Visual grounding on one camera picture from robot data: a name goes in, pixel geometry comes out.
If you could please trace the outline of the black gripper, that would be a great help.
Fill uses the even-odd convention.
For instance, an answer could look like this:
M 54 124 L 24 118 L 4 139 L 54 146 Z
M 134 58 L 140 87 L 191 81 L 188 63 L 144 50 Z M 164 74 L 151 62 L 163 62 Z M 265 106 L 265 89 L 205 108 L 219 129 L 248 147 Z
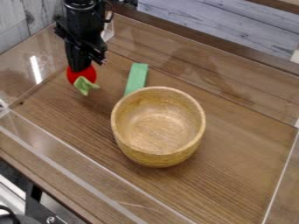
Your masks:
M 69 68 L 77 73 L 90 66 L 90 59 L 98 65 L 106 63 L 101 32 L 108 0 L 62 0 L 62 5 L 65 14 L 54 19 L 54 33 L 64 40 Z

